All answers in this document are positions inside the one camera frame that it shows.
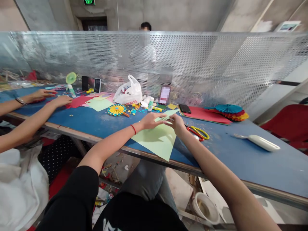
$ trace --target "green exit sign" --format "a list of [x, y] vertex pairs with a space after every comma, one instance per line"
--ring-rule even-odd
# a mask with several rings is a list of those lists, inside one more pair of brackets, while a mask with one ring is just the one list
[[85, 5], [95, 5], [95, 0], [83, 0]]

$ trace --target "white plastic bag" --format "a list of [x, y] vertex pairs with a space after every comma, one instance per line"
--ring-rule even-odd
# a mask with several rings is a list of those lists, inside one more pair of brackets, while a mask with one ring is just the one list
[[119, 87], [113, 97], [113, 101], [119, 104], [140, 103], [142, 101], [140, 83], [132, 75], [128, 75], [127, 78], [129, 82]]

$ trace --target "black pants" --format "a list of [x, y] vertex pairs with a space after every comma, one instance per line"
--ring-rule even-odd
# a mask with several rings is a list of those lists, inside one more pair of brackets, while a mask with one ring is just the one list
[[[83, 142], [86, 151], [90, 148]], [[53, 144], [43, 147], [38, 160], [48, 174], [49, 183], [58, 175], [70, 157], [82, 158], [78, 148], [69, 136], [60, 136]]]

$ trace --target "red string bracelet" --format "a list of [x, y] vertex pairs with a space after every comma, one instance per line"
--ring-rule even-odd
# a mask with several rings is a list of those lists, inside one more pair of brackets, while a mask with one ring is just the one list
[[134, 129], [134, 131], [135, 131], [135, 135], [136, 135], [136, 129], [134, 128], [134, 126], [133, 125], [131, 125], [132, 127], [133, 127], [133, 129]]

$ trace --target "hand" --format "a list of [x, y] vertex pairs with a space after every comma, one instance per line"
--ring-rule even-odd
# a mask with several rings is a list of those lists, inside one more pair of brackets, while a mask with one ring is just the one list
[[136, 132], [138, 133], [139, 131], [141, 131], [143, 129], [153, 129], [160, 124], [166, 124], [167, 121], [157, 121], [157, 122], [155, 122], [156, 118], [158, 118], [158, 117], [163, 118], [165, 116], [167, 116], [167, 115], [160, 114], [160, 113], [153, 113], [153, 112], [147, 114], [145, 117], [142, 118], [142, 120], [140, 122], [134, 124]]
[[46, 89], [40, 89], [30, 95], [22, 97], [23, 101], [26, 103], [32, 103], [37, 100], [45, 99], [46, 97], [52, 97], [55, 96], [57, 92], [54, 90], [46, 90]]
[[166, 124], [166, 125], [172, 127], [177, 136], [183, 131], [186, 131], [186, 127], [185, 127], [184, 121], [181, 116], [177, 114], [173, 114], [170, 116], [170, 118], [167, 121], [172, 123], [172, 124]]
[[57, 107], [61, 107], [61, 106], [71, 103], [72, 100], [73, 98], [69, 97], [68, 95], [58, 96], [56, 99], [50, 101], [48, 105], [54, 106], [57, 108]]

